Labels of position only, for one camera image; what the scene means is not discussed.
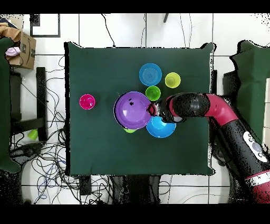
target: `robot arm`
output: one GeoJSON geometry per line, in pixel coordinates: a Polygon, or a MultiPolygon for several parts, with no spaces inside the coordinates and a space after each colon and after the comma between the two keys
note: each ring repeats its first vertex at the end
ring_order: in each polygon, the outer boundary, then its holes
{"type": "Polygon", "coordinates": [[[212,117],[226,143],[231,160],[249,187],[256,203],[270,203],[270,162],[262,147],[222,97],[212,94],[179,93],[150,105],[153,116],[166,123],[183,122],[187,117],[212,117]]]}

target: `green cup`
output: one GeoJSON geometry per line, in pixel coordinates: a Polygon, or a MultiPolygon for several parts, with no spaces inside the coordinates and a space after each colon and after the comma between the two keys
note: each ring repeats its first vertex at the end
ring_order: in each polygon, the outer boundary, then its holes
{"type": "Polygon", "coordinates": [[[28,138],[30,138],[32,140],[36,140],[36,138],[37,138],[37,129],[34,129],[34,130],[30,131],[27,136],[28,136],[28,138]]]}
{"type": "Polygon", "coordinates": [[[150,86],[146,89],[146,96],[151,101],[156,101],[160,97],[160,89],[156,86],[150,86]]]}
{"type": "Polygon", "coordinates": [[[137,129],[127,129],[127,128],[124,128],[124,130],[125,130],[127,133],[133,133],[133,132],[135,132],[137,129]]]}

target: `purple bowl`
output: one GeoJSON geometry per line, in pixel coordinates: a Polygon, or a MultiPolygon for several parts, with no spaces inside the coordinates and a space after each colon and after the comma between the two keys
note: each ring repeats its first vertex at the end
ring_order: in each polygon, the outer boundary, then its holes
{"type": "Polygon", "coordinates": [[[113,112],[116,121],[124,128],[143,128],[151,119],[147,111],[151,102],[140,92],[127,92],[114,104],[113,112]]]}

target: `table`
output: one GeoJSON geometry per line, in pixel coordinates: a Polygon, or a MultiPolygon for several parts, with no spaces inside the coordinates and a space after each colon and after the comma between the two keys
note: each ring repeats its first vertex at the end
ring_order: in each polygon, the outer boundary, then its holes
{"type": "Polygon", "coordinates": [[[171,136],[157,139],[145,128],[126,133],[113,116],[119,95],[145,92],[147,87],[139,80],[139,70],[145,63],[155,63],[162,70],[157,85],[161,97],[178,92],[209,92],[213,44],[201,49],[84,49],[68,42],[64,47],[67,160],[70,158],[71,175],[213,174],[208,167],[205,118],[177,124],[171,136]],[[165,86],[165,76],[170,72],[181,76],[181,84],[175,89],[165,86]],[[83,94],[95,97],[93,109],[80,107],[83,94]]]}

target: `plastic bowl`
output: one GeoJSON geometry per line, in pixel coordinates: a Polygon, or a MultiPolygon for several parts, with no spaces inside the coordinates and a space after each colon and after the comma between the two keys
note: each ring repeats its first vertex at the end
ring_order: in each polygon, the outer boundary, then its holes
{"type": "Polygon", "coordinates": [[[136,131],[136,129],[126,129],[124,128],[124,130],[127,132],[127,133],[133,133],[136,131]]]}
{"type": "Polygon", "coordinates": [[[162,77],[160,67],[153,63],[143,65],[139,71],[139,79],[146,86],[157,85],[162,77]]]}
{"type": "Polygon", "coordinates": [[[160,89],[157,86],[150,86],[146,89],[146,96],[151,101],[156,101],[160,97],[160,89]]]}
{"type": "Polygon", "coordinates": [[[150,100],[140,92],[127,92],[114,103],[113,114],[116,121],[126,129],[139,129],[151,119],[147,111],[150,100]]]}
{"type": "Polygon", "coordinates": [[[161,117],[152,117],[147,123],[146,129],[150,135],[156,138],[166,138],[170,136],[176,128],[176,123],[164,123],[161,117]]]}
{"type": "Polygon", "coordinates": [[[181,83],[181,78],[179,74],[175,72],[171,72],[167,74],[165,77],[165,85],[169,88],[172,88],[172,89],[176,88],[180,85],[180,83],[181,83]]]}

